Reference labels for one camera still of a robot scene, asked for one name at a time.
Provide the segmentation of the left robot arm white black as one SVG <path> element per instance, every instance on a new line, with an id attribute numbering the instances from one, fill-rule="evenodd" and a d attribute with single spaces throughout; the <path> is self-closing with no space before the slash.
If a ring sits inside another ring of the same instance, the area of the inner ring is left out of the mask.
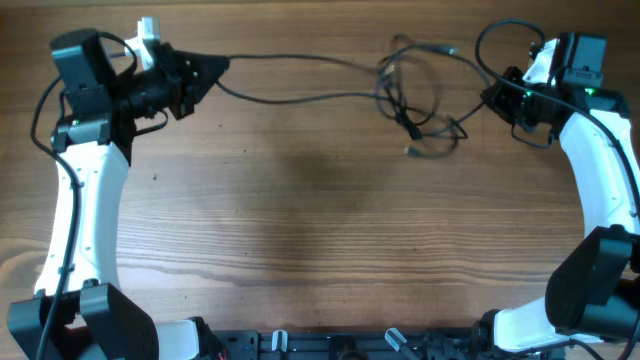
<path id="1" fill-rule="evenodd" d="M 51 242 L 33 297 L 9 307 L 10 334 L 30 359 L 226 359 L 200 317 L 158 324 L 121 290 L 119 207 L 140 118 L 182 119 L 226 72 L 226 56 L 126 44 L 116 71 L 107 34 L 80 29 L 51 42 L 59 119 L 44 151 L 58 169 Z"/>

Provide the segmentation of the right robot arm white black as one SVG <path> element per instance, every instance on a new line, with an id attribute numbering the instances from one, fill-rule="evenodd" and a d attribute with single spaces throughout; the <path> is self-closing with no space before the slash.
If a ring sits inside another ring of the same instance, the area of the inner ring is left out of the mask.
<path id="1" fill-rule="evenodd" d="M 526 71 L 481 94 L 512 127 L 551 126 L 569 159 L 584 220 L 584 240 L 552 273 L 543 297 L 490 316 L 490 344 L 509 354 L 569 340 L 636 342 L 639 281 L 639 166 L 623 95 L 601 87 L 606 40 L 562 33 L 533 45 Z"/>

